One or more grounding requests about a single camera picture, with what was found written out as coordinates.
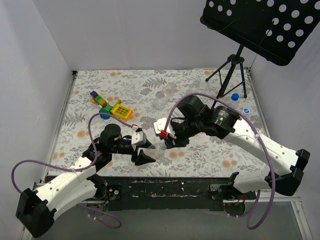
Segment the clear bottle blue label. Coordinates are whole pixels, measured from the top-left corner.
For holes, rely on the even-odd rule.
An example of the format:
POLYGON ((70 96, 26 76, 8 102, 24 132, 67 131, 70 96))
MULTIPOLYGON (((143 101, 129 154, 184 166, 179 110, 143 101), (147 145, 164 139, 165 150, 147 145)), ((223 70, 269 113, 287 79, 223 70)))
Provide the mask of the clear bottle blue label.
POLYGON ((231 105, 232 107, 234 107, 235 109, 238 108, 239 106, 239 94, 237 93, 233 93, 230 97, 228 97, 225 102, 229 105, 231 105))

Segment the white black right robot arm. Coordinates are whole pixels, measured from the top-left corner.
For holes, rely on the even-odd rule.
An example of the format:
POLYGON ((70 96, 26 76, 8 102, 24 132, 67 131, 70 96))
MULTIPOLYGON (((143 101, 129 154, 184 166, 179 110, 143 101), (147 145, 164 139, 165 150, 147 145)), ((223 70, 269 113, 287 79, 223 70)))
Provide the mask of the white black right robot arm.
POLYGON ((237 199, 258 190, 294 195, 302 182, 310 153, 305 149, 289 149, 258 133, 249 119, 233 106, 221 102, 209 108, 199 96, 200 93, 189 93, 173 106, 183 117, 180 122, 168 117, 160 130, 168 148, 185 147, 191 137, 205 133, 242 148, 267 165, 258 171, 232 173, 226 184, 212 188, 211 195, 223 200, 237 199))

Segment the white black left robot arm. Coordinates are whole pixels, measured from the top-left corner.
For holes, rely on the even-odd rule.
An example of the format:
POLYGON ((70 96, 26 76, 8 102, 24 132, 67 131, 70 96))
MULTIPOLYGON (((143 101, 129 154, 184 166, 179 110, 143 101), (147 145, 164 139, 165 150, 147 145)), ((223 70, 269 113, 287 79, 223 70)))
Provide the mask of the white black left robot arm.
POLYGON ((155 162, 143 151, 151 146, 137 125, 132 126, 131 135, 125 136, 119 125, 106 125, 69 171, 35 190, 27 188, 20 194, 17 219, 34 238, 43 236, 61 214, 80 202, 106 199, 107 182, 97 173, 111 162, 113 154, 129 155, 136 166, 141 166, 155 162))

